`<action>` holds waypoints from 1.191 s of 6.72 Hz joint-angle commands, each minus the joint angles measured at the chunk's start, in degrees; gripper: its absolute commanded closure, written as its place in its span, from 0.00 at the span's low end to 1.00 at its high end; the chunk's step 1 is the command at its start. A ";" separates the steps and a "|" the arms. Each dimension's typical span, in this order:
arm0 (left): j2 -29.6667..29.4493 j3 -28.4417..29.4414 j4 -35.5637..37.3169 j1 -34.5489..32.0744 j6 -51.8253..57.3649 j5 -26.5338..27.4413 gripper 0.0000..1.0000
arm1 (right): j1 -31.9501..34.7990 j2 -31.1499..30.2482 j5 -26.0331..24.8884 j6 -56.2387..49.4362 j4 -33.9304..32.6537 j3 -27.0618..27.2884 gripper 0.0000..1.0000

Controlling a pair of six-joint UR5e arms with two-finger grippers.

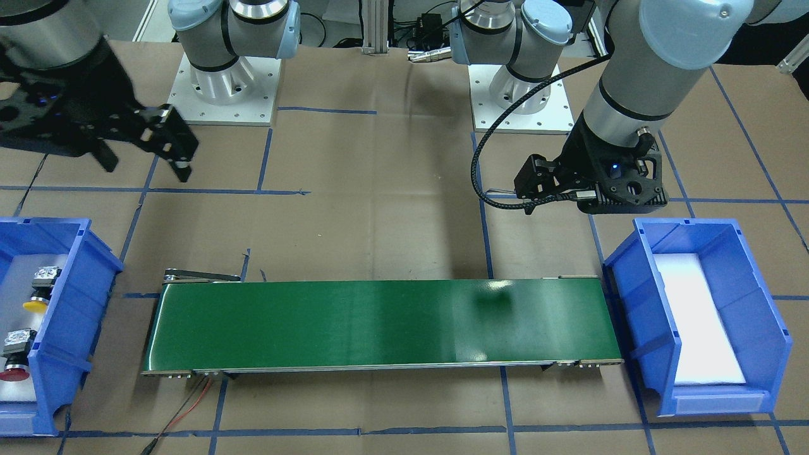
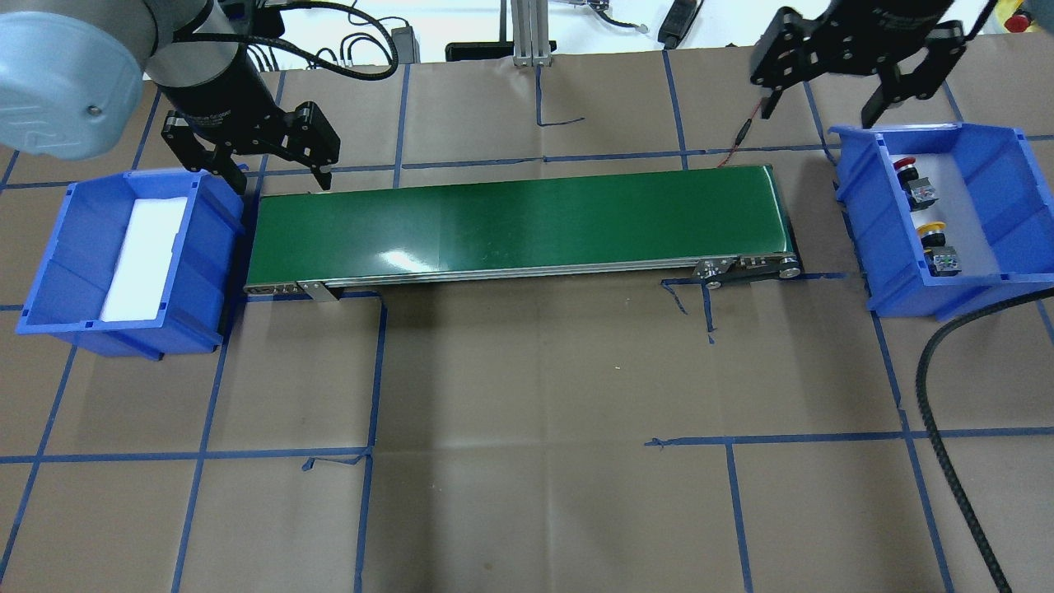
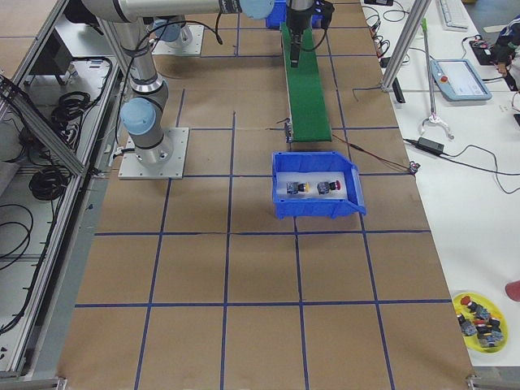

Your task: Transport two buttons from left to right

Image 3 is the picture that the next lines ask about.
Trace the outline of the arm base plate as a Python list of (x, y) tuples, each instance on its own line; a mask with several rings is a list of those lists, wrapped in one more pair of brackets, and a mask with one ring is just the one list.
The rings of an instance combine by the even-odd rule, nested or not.
[(164, 142), (169, 149), (141, 150), (135, 148), (129, 137), (125, 147), (133, 151), (123, 154), (118, 177), (121, 180), (182, 179), (189, 128), (167, 128)]
[(202, 51), (204, 27), (186, 24), (182, 28), (161, 26), (157, 31), (160, 40), (154, 44), (154, 55), (198, 56)]

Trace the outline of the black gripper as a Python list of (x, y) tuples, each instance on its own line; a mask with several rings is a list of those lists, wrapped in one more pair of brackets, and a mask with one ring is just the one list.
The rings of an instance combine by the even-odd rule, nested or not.
[(298, 67), (301, 53), (301, 39), (304, 31), (310, 27), (313, 15), (320, 15), (321, 29), (324, 31), (322, 38), (314, 47), (317, 49), (325, 37), (335, 11), (334, 5), (329, 1), (315, 0), (288, 0), (286, 2), (286, 25), (290, 34), (290, 65)]

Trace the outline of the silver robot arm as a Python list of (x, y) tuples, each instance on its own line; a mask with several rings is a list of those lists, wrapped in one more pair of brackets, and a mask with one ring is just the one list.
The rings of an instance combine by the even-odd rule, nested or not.
[(193, 35), (186, 23), (173, 24), (169, 19), (156, 19), (153, 23), (155, 36), (170, 46), (186, 46), (193, 40)]
[[(158, 74), (149, 43), (150, 35), (167, 39), (176, 26), (186, 30), (186, 15), (244, 13), (251, 19), (265, 19), (272, 1), (86, 1), (84, 6), (99, 21), (110, 24), (125, 59), (125, 79), (134, 96), (119, 111), (136, 160), (142, 165), (162, 166), (173, 155), (171, 132), (160, 125), (168, 98), (166, 81)], [(319, 76), (311, 20), (318, 15), (327, 30), (335, 10), (329, 1), (287, 1), (286, 17), (280, 25), (284, 68), (288, 87), (289, 117), (285, 124), (289, 142), (330, 141), (332, 130), (327, 117)]]

